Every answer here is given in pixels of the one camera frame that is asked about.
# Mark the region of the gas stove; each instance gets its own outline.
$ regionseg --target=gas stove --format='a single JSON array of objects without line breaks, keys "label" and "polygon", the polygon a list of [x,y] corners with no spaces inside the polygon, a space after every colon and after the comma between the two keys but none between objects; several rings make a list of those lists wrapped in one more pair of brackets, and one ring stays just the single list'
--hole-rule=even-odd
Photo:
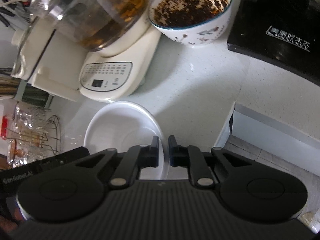
[{"label": "gas stove", "polygon": [[[27,219],[11,238],[314,237],[296,219],[307,201],[307,190],[296,177],[223,148],[202,152],[195,146],[182,147],[174,136],[168,146],[170,165],[186,167],[188,179],[139,179],[141,169],[158,166],[157,136],[150,145],[136,145],[125,153],[109,148],[88,156],[81,147],[72,156],[77,151],[86,156],[75,161],[33,163],[37,174],[24,178],[19,187],[2,187],[3,193],[16,194]],[[6,178],[6,171],[0,176]]]},{"label": "gas stove", "polygon": [[242,0],[228,49],[320,85],[320,0]]}]

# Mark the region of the countertop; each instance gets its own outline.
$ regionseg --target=countertop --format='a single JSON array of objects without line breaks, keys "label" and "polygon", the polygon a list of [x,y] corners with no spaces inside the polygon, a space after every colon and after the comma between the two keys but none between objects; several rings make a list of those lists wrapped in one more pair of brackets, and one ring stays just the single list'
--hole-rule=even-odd
[{"label": "countertop", "polygon": [[[240,0],[234,0],[237,8]],[[161,36],[146,82],[132,101],[148,109],[164,136],[208,151],[237,102],[320,140],[320,87],[287,70],[228,51],[227,31],[214,43],[187,47]],[[55,97],[63,150],[81,146],[86,128],[105,103]]]}]

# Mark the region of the glass kettle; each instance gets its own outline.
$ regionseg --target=glass kettle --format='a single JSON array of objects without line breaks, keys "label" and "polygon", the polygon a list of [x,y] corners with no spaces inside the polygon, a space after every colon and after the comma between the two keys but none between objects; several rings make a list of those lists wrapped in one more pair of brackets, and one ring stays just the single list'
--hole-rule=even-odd
[{"label": "glass kettle", "polygon": [[143,15],[149,0],[32,0],[34,16],[89,51],[99,51],[122,37]]}]

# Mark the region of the floral bowl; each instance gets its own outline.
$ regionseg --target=floral bowl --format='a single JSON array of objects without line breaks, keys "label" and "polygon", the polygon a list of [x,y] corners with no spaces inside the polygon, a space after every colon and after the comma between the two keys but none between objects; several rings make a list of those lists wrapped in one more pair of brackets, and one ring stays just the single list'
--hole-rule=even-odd
[{"label": "floral bowl", "polygon": [[186,27],[164,27],[154,21],[154,11],[162,0],[154,0],[149,9],[149,18],[153,26],[169,37],[171,40],[185,45],[209,44],[219,38],[227,28],[231,16],[232,0],[227,0],[228,4],[224,11],[215,17],[199,24]]}]

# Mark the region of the control panel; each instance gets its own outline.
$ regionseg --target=control panel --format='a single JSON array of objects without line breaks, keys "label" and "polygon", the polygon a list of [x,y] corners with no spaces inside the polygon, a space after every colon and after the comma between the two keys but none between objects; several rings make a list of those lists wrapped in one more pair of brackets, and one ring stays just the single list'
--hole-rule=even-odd
[{"label": "control panel", "polygon": [[132,62],[87,64],[81,74],[80,84],[97,92],[116,90],[128,80],[132,66]]}]

